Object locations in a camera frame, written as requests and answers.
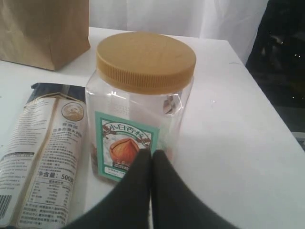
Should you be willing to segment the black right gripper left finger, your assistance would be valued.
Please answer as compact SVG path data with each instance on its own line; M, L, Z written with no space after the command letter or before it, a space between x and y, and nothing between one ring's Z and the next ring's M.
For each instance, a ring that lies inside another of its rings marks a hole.
M129 171L96 206L66 229L148 229L152 156L141 149Z

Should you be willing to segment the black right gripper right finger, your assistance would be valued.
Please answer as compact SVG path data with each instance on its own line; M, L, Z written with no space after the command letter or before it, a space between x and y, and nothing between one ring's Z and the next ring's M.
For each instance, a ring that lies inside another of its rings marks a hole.
M206 206L182 181L167 156L152 156L152 220L155 229L227 229L229 222Z

